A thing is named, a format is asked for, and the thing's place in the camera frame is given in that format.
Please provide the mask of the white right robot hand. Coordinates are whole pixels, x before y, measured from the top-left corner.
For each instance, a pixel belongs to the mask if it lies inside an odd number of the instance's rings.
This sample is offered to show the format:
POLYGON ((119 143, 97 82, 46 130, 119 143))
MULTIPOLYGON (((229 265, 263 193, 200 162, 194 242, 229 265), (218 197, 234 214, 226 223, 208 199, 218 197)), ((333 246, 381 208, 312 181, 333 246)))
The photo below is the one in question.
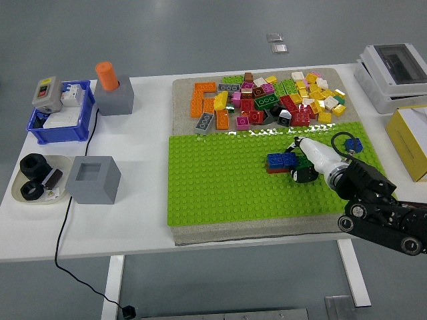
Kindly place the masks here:
POLYGON ((296 147, 302 150, 308 161, 314 165, 314 169, 324 176, 328 186, 335 189, 336 184, 348 167, 348 164, 338 153, 331 147, 308 137, 296 137, 285 152, 291 152, 296 147))

